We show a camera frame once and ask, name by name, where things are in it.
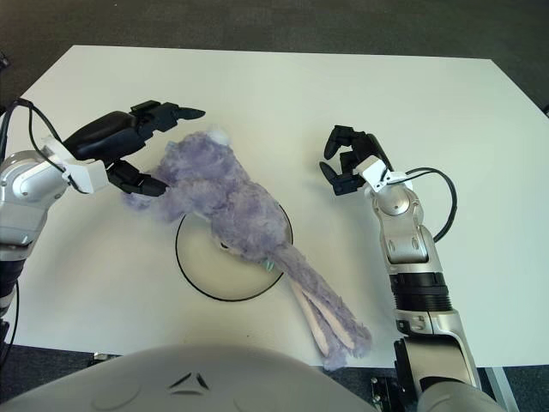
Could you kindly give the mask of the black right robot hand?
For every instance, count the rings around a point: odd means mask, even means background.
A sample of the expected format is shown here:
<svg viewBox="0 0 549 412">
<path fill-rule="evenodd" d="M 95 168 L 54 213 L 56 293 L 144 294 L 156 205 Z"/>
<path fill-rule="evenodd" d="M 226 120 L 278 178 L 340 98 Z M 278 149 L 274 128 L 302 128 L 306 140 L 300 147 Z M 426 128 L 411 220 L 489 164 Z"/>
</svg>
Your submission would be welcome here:
<svg viewBox="0 0 549 412">
<path fill-rule="evenodd" d="M 319 162 L 320 170 L 332 186 L 336 196 L 355 192 L 367 182 L 361 174 L 354 171 L 371 156 L 383 163 L 383 173 L 374 181 L 375 184 L 383 180 L 388 172 L 394 171 L 389 158 L 372 134 L 356 131 L 350 126 L 335 125 L 324 148 L 324 159 L 333 158 L 341 147 L 351 148 L 350 151 L 340 154 L 341 173 L 336 172 L 328 163 Z"/>
</svg>

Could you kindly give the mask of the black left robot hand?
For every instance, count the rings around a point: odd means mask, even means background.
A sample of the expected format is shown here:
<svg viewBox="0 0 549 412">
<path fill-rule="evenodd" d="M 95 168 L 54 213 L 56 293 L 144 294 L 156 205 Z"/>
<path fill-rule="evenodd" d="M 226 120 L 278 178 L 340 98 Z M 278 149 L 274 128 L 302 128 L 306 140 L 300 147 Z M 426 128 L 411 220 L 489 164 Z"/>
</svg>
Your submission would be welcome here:
<svg viewBox="0 0 549 412">
<path fill-rule="evenodd" d="M 109 182 L 121 191 L 159 197 L 168 185 L 141 173 L 124 157 L 144 148 L 156 131 L 166 132 L 176 127 L 180 119 L 194 120 L 204 115 L 203 110 L 149 100 L 131 107 L 129 112 L 109 112 L 95 119 L 74 132 L 63 145 L 79 161 L 102 161 Z"/>
</svg>

